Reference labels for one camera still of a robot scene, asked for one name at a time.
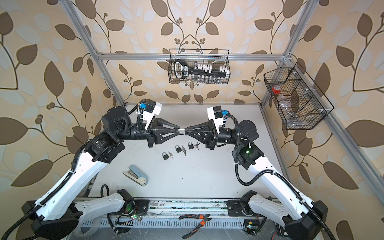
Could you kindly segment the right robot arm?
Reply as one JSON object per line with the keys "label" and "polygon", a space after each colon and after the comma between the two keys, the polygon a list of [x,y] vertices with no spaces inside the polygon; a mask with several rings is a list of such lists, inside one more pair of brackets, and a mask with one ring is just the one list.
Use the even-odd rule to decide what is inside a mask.
{"label": "right robot arm", "polygon": [[256,125],[249,120],[238,122],[233,115],[213,118],[206,123],[185,128],[190,136],[213,150],[218,143],[234,145],[232,157],[235,175],[243,186],[261,181],[279,200],[273,202],[256,191],[248,191],[241,197],[245,215],[260,214],[280,225],[292,240],[313,240],[325,231],[335,239],[326,225],[328,207],[314,202],[287,180],[258,148],[254,141],[259,137]]}

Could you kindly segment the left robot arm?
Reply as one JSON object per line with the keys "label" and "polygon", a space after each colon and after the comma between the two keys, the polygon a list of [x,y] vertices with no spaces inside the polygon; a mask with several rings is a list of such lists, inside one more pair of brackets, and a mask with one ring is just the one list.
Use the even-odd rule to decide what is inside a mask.
{"label": "left robot arm", "polygon": [[85,210],[76,208],[75,198],[125,149],[124,141],[146,140],[151,148],[179,135],[179,126],[157,117],[161,109],[160,103],[142,100],[133,108],[137,112],[135,124],[125,107],[109,109],[101,119],[103,131],[77,150],[71,168],[58,183],[35,202],[28,201],[23,205],[25,215],[4,233],[2,239],[8,239],[27,219],[33,220],[32,240],[61,240],[72,233],[80,218],[90,211],[89,207]]}

